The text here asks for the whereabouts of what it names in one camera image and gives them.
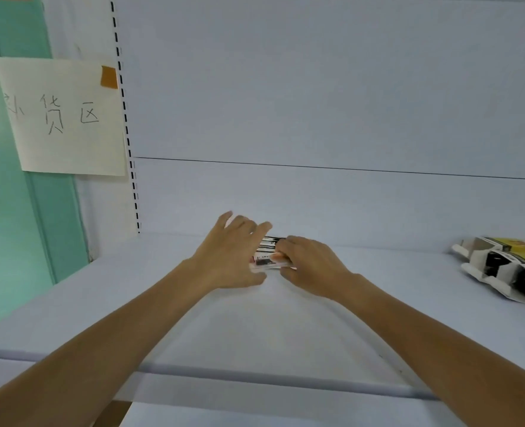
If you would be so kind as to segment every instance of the hand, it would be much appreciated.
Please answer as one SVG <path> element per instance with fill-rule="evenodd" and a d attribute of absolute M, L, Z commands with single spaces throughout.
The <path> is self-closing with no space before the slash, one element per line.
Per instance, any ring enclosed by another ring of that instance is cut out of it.
<path fill-rule="evenodd" d="M 308 292 L 338 301 L 344 288 L 357 274 L 350 272 L 325 244 L 303 237 L 289 236 L 276 244 L 276 250 L 287 255 L 296 269 L 280 268 L 280 274 Z"/>
<path fill-rule="evenodd" d="M 195 254 L 188 259 L 205 276 L 210 289 L 260 285 L 265 273 L 252 273 L 249 261 L 272 224 L 257 225 L 237 216 L 227 226 L 232 211 L 220 216 Z"/>

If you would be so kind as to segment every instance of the person's right hand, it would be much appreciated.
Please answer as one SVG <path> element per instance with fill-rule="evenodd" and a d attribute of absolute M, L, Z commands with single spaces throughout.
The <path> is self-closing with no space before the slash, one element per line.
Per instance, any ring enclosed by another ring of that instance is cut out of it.
<path fill-rule="evenodd" d="M 280 268 L 282 277 L 314 295 L 338 301 L 358 278 L 326 244 L 318 241 L 288 236 L 276 244 L 276 250 L 287 255 L 296 267 Z"/>

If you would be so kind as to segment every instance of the white paper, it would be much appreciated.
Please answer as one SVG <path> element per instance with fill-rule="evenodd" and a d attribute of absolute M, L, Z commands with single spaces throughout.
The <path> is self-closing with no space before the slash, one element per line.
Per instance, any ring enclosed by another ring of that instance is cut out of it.
<path fill-rule="evenodd" d="M 101 86 L 101 77 L 94 62 L 0 58 L 24 171 L 126 173 L 120 92 Z"/>

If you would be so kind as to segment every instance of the forearm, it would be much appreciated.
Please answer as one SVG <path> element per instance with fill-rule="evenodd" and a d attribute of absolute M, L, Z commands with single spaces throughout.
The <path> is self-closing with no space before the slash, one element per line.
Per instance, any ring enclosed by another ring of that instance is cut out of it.
<path fill-rule="evenodd" d="M 468 426 L 525 426 L 525 370 L 362 276 L 342 286 L 340 303 L 379 334 Z"/>
<path fill-rule="evenodd" d="M 180 265 L 0 388 L 0 426 L 89 425 L 159 340 L 209 292 L 207 285 L 191 284 L 201 278 Z"/>

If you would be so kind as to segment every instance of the teal wall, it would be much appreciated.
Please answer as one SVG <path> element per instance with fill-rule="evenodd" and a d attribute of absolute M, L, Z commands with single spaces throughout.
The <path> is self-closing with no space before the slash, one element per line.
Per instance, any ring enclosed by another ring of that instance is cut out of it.
<path fill-rule="evenodd" d="M 51 58 L 40 0 L 0 0 L 0 56 Z M 74 178 L 21 170 L 0 88 L 0 319 L 87 264 Z"/>

